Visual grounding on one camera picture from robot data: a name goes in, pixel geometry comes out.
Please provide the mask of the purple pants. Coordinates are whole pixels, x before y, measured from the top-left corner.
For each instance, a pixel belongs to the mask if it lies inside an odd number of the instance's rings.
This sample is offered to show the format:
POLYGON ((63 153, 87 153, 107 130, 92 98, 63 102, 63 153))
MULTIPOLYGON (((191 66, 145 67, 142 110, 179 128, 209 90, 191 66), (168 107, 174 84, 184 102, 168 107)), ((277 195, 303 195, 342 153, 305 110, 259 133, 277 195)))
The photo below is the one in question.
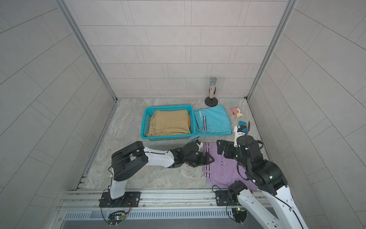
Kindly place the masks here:
POLYGON ((257 191, 257 186, 247 178, 245 169, 240 167, 237 172, 237 162, 234 159, 227 159, 223 155, 217 153, 216 143, 204 143, 204 152, 208 152, 214 159, 209 165, 203 166, 203 173, 206 182, 216 185, 220 188, 228 188, 235 181, 242 181, 250 191, 257 191))

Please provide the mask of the teal pants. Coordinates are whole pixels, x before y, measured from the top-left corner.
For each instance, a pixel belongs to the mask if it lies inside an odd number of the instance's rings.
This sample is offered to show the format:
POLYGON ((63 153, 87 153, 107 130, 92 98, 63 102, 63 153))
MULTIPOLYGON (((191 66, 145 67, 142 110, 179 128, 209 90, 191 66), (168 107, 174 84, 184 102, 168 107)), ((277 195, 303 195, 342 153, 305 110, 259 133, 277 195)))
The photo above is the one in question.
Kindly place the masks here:
POLYGON ((196 136, 209 137, 232 134, 230 119, 222 105, 194 110, 194 117, 196 136))

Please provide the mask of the khaki pants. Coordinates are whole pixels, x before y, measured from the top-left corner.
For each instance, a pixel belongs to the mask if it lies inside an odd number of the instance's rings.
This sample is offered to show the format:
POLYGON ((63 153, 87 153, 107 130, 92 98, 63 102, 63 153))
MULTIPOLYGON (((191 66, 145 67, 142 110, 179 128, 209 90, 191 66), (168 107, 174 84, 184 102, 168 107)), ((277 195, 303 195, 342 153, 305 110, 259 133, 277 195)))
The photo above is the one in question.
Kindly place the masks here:
POLYGON ((189 135, 188 111, 155 111, 150 118, 147 137, 189 135))

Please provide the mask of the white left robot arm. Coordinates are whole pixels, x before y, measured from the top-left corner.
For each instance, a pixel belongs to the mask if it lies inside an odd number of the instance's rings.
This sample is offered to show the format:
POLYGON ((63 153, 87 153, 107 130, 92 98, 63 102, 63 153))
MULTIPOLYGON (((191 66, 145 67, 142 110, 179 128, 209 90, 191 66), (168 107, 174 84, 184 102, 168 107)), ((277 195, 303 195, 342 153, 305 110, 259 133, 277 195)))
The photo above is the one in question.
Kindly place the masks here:
POLYGON ((112 154, 111 166, 108 171, 112 180, 109 195, 112 200, 125 196, 127 180, 144 166, 160 166, 169 169, 187 164, 196 168, 210 165, 214 158, 208 152, 203 152, 204 143, 198 138, 188 142, 181 148, 168 151, 154 150, 145 147, 141 141, 134 142, 112 154))

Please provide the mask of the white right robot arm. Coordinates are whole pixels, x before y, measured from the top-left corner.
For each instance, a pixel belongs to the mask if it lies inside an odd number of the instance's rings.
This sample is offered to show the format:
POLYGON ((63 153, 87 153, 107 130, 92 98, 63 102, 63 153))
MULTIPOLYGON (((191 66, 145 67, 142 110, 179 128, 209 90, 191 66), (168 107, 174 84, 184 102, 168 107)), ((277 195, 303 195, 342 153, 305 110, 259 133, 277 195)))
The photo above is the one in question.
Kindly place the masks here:
POLYGON ((218 154, 234 159, 245 169, 247 179, 262 191, 275 214, 258 202, 242 181, 235 181, 229 187, 229 195, 265 229, 306 229, 286 177, 277 164, 263 158, 262 148, 263 142, 249 135, 237 136, 233 142, 217 140, 218 154))

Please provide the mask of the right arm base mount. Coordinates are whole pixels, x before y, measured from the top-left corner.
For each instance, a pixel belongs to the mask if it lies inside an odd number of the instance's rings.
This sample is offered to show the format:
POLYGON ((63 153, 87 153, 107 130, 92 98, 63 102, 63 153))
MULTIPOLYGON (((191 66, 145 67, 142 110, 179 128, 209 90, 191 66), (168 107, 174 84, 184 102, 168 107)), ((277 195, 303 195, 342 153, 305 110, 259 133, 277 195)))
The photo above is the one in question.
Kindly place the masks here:
POLYGON ((233 199, 232 195, 229 194, 227 190, 215 190, 214 193, 215 193, 216 205, 218 207, 239 205, 238 202, 236 202, 233 199))

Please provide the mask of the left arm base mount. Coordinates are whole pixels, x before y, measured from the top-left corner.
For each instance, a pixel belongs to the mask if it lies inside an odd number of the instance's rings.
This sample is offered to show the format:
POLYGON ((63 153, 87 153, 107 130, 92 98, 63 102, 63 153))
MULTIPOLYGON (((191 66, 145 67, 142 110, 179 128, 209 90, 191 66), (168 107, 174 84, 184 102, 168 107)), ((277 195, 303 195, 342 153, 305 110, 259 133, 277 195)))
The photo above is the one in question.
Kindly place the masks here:
POLYGON ((99 199, 100 208, 135 208, 138 207, 141 192, 126 192, 122 197, 112 199, 109 191, 104 191, 99 199))

